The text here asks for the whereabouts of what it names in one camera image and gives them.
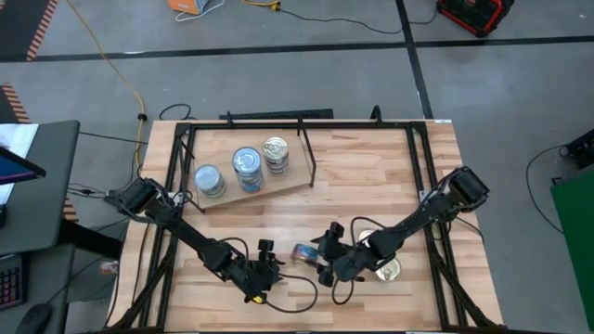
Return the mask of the black metal shelf frame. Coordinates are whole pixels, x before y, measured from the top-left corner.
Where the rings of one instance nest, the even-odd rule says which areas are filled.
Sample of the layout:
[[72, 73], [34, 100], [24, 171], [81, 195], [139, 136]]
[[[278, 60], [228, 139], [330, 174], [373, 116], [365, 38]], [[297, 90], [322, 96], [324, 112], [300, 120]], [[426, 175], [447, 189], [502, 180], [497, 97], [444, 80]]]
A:
[[[218, 123], [198, 123], [198, 122], [188, 122], [188, 123], [180, 123], [176, 126], [176, 131], [179, 134], [186, 134], [187, 138], [184, 139], [182, 142], [186, 146], [186, 150], [184, 152], [184, 161], [180, 164], [180, 189], [182, 193], [187, 195], [192, 195], [192, 200], [194, 200], [194, 195], [192, 190], [188, 187], [191, 181], [189, 178], [194, 174], [194, 169], [191, 166], [194, 164], [195, 157], [193, 156], [193, 148], [194, 148], [194, 139], [196, 137], [196, 132], [198, 130], [243, 130], [243, 129], [290, 129], [295, 130], [298, 135], [304, 135], [304, 143], [307, 147], [307, 152], [310, 155], [310, 167], [312, 171], [311, 183], [309, 186], [313, 186], [316, 180], [316, 159], [311, 148], [311, 144], [309, 142], [309, 137], [305, 129], [305, 125], [303, 122], [298, 122], [296, 120], [287, 120], [285, 122], [253, 122], [253, 121], [237, 121], [237, 122], [218, 122]], [[198, 210], [201, 212], [206, 212], [205, 210], [201, 209], [198, 204]]]

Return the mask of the dark tilted monitor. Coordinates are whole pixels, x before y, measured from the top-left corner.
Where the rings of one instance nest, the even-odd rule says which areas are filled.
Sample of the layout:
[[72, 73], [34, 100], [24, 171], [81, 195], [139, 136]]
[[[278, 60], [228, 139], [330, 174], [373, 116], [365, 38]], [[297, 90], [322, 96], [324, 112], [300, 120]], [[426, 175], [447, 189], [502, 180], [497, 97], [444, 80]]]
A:
[[45, 177], [46, 171], [0, 146], [0, 186]]

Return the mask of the red black case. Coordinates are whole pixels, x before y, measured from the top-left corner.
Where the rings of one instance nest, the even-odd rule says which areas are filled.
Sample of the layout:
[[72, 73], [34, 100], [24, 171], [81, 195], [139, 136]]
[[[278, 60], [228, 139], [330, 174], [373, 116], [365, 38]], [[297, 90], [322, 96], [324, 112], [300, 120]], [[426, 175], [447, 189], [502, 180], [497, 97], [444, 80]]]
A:
[[437, 11], [478, 38], [488, 36], [508, 15], [515, 0], [437, 0]]

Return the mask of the black keyboard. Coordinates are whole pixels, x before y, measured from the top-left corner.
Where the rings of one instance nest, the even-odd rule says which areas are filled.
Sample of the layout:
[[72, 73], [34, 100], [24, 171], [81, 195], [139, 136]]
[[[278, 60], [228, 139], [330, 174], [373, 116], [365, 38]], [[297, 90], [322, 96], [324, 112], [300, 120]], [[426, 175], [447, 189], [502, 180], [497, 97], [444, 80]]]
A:
[[25, 295], [22, 257], [18, 254], [0, 257], [0, 311], [23, 304]]

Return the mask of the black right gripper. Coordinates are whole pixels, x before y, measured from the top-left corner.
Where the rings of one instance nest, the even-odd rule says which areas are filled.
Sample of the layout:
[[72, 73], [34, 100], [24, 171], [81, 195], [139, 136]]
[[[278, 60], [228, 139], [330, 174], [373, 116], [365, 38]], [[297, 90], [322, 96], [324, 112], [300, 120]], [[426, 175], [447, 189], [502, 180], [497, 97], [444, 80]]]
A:
[[[332, 255], [336, 249], [337, 238], [324, 235], [313, 238], [311, 242], [316, 244], [319, 255]], [[355, 279], [365, 269], [374, 270], [379, 260], [369, 248], [355, 247], [333, 263], [333, 270], [340, 281], [346, 282]], [[334, 284], [333, 270], [331, 264], [319, 263], [317, 265], [318, 283], [325, 287], [332, 287]]]

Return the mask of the light wooden shelf board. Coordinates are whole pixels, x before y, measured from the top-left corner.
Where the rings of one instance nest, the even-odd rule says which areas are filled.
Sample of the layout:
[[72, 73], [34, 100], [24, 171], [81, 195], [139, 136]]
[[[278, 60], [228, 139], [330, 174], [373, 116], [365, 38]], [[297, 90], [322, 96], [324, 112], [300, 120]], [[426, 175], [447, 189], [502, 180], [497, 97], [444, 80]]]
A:
[[[264, 141], [273, 136], [283, 138], [289, 146], [289, 170], [284, 174], [272, 174], [263, 169], [264, 187], [257, 193], [246, 193], [241, 189], [232, 166], [232, 155], [242, 147], [262, 149]], [[262, 196], [286, 192], [309, 186], [312, 171], [310, 155], [304, 143], [304, 135], [290, 129], [243, 129], [243, 130], [198, 130], [194, 139], [192, 169], [203, 164], [212, 164], [221, 172], [226, 181], [225, 195], [209, 199], [202, 194], [193, 182], [188, 187], [200, 208], [208, 211], [228, 206], [235, 202], [257, 199]]]

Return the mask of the black power strip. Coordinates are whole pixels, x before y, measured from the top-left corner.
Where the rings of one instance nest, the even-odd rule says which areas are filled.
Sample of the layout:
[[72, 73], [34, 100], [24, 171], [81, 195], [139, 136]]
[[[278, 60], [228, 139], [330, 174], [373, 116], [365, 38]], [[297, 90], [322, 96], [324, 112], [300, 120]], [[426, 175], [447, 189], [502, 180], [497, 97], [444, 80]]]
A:
[[285, 120], [285, 119], [333, 119], [333, 109], [301, 109], [234, 114], [230, 111], [219, 116], [220, 120]]

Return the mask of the grey desk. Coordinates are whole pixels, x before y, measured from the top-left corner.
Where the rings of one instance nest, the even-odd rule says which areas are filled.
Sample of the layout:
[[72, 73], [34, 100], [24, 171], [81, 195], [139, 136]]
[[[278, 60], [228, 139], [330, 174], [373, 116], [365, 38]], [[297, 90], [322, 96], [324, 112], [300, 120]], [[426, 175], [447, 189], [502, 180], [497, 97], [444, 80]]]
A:
[[21, 253], [28, 265], [27, 301], [0, 311], [0, 334], [15, 334], [23, 316], [35, 304], [49, 302], [52, 315], [45, 334], [61, 334], [75, 247], [59, 245], [63, 208], [80, 123], [41, 124], [27, 160], [46, 176], [19, 182], [7, 203], [6, 224], [0, 228], [0, 255]]

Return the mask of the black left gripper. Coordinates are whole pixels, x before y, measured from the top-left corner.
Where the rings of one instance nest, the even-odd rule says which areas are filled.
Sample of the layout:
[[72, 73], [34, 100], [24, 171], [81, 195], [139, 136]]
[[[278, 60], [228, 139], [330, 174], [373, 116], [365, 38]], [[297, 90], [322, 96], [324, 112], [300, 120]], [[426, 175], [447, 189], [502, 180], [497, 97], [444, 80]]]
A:
[[[284, 265], [278, 259], [267, 262], [269, 269], [278, 272]], [[255, 296], [267, 299], [268, 277], [254, 263], [254, 261], [236, 258], [226, 269], [226, 279], [230, 280], [243, 294], [245, 302], [252, 302]], [[271, 284], [277, 284], [282, 280], [281, 275], [274, 274], [270, 277]]]

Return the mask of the black floor device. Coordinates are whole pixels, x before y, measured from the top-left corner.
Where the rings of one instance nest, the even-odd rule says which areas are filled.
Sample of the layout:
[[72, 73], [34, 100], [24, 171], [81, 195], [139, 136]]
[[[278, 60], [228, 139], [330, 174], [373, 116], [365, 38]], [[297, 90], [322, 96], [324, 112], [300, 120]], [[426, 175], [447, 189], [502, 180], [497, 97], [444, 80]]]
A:
[[584, 169], [594, 164], [594, 129], [567, 144], [565, 146], [565, 156], [578, 169]]

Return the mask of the orange box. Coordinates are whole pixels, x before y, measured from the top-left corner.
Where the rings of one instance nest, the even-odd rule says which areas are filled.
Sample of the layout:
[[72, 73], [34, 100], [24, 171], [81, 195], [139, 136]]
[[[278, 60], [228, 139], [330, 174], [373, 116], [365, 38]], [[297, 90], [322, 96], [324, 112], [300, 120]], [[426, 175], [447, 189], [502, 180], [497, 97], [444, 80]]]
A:
[[172, 10], [191, 15], [199, 15], [207, 7], [210, 0], [167, 0]]

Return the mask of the green panel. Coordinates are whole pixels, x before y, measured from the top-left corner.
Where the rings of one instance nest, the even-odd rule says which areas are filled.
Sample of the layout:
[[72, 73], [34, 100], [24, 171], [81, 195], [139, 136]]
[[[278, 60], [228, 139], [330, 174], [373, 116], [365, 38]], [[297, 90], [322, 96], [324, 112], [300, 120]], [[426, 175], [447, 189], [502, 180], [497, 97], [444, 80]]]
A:
[[594, 168], [550, 188], [588, 328], [594, 332]]

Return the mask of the black table frame rail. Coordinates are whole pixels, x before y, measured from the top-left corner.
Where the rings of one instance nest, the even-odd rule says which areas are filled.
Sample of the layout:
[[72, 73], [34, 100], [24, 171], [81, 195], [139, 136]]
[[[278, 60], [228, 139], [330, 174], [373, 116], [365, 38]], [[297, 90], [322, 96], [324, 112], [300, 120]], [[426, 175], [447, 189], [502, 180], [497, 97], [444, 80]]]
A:
[[476, 209], [407, 238], [395, 254], [402, 266], [395, 281], [381, 281], [366, 269], [357, 280], [325, 287], [317, 280], [316, 265], [325, 262], [319, 254], [317, 263], [291, 260], [298, 243], [316, 248], [311, 240], [331, 222], [344, 227], [340, 242], [350, 245], [363, 230], [394, 226], [413, 213], [442, 178], [464, 166], [452, 124], [296, 121], [304, 123], [316, 159], [314, 185], [206, 212], [180, 189], [187, 135], [176, 126], [188, 122], [153, 125], [140, 178], [162, 185], [182, 218], [205, 237], [233, 238], [229, 244], [252, 260], [260, 239], [273, 240], [283, 279], [264, 304], [245, 302], [183, 241], [131, 219], [112, 312], [98, 334], [503, 331], [484, 244], [465, 229], [475, 223]]

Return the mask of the orange black striped mat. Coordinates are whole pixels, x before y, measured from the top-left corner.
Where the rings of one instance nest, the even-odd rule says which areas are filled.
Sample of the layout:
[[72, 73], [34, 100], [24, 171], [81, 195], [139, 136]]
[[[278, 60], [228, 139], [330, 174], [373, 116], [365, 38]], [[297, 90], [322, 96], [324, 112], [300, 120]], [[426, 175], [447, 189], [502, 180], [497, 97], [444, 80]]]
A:
[[14, 87], [0, 84], [0, 123], [31, 123]]
[[0, 62], [33, 61], [58, 0], [0, 0]]

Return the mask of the white papers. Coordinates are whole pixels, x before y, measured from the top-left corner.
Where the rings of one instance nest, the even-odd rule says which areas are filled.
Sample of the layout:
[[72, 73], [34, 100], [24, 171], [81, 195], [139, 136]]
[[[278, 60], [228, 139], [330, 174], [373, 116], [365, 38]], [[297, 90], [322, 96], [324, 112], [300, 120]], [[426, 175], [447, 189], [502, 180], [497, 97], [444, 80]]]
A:
[[[0, 147], [26, 158], [38, 127], [38, 124], [0, 123]], [[0, 205], [7, 204], [14, 185], [8, 183], [0, 186]]]

